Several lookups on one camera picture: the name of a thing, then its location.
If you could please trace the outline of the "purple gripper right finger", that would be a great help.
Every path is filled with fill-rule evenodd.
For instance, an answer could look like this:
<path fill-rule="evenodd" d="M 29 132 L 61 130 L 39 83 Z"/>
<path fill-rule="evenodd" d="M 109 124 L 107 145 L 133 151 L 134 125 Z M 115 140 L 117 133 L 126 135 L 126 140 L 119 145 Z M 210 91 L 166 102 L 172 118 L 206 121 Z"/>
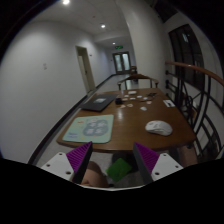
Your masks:
<path fill-rule="evenodd" d="M 153 182 L 151 177 L 152 171 L 160 157 L 160 155 L 150 148 L 135 142 L 133 144 L 133 154 L 137 162 L 140 174 L 145 184 Z"/>

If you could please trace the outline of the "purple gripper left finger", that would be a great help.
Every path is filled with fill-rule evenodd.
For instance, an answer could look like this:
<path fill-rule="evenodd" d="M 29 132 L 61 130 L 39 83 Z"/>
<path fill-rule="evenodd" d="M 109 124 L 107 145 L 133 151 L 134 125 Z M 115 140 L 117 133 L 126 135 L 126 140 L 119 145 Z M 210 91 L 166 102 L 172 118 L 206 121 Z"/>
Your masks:
<path fill-rule="evenodd" d="M 80 184 L 82 182 L 92 152 L 92 143 L 88 142 L 66 154 L 68 161 L 74 171 L 73 181 L 75 183 Z"/>

